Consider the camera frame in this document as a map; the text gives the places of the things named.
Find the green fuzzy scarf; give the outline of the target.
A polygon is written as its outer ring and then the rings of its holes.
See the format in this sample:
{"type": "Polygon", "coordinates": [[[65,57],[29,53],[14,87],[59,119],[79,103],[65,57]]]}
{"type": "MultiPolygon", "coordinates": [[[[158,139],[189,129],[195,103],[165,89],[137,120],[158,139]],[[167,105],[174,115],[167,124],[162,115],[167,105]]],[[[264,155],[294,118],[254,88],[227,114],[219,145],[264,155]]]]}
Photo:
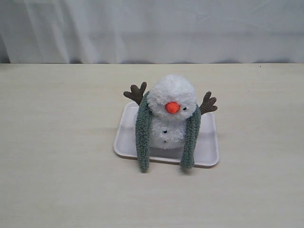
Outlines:
{"type": "MultiPolygon", "coordinates": [[[[153,114],[148,103],[149,93],[148,91],[142,98],[135,122],[135,146],[141,172],[147,172],[150,166],[150,132],[153,114]]],[[[194,167],[194,151],[200,132],[201,116],[201,109],[196,104],[194,112],[186,119],[185,142],[180,159],[180,166],[183,169],[194,167]]]]}

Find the white plush snowman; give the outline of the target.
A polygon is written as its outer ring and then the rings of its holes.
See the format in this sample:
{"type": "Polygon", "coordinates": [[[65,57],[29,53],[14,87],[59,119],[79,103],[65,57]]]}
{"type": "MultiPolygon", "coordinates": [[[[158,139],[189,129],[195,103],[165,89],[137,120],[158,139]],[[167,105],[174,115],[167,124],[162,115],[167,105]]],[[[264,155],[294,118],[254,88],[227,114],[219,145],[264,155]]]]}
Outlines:
{"type": "Polygon", "coordinates": [[[182,76],[165,76],[147,92],[145,101],[152,112],[149,146],[161,149],[183,147],[187,121],[197,107],[191,83],[182,76]]]}

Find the white rectangular tray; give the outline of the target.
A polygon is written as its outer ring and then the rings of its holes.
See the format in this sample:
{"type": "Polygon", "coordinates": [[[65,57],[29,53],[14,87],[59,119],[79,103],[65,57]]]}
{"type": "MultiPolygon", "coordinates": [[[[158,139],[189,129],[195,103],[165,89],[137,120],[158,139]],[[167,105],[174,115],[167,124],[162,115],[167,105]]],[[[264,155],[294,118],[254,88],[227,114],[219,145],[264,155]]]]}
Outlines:
{"type": "MultiPolygon", "coordinates": [[[[134,128],[134,120],[137,111],[138,105],[135,102],[128,103],[123,109],[113,144],[114,152],[122,158],[137,159],[134,128]]],[[[170,150],[151,148],[150,161],[157,163],[179,164],[182,151],[182,148],[170,150]]],[[[207,113],[201,117],[200,132],[194,152],[195,167],[213,167],[218,164],[219,158],[219,144],[215,115],[213,113],[207,113]]]]}

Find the white backdrop curtain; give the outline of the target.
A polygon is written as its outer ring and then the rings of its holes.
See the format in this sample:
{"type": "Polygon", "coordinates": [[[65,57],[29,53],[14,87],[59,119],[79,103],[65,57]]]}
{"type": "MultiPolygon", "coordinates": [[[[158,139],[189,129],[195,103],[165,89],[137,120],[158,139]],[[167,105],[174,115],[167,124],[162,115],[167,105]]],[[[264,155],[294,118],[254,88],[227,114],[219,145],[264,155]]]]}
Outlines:
{"type": "Polygon", "coordinates": [[[301,0],[3,0],[0,61],[302,63],[301,0]]]}

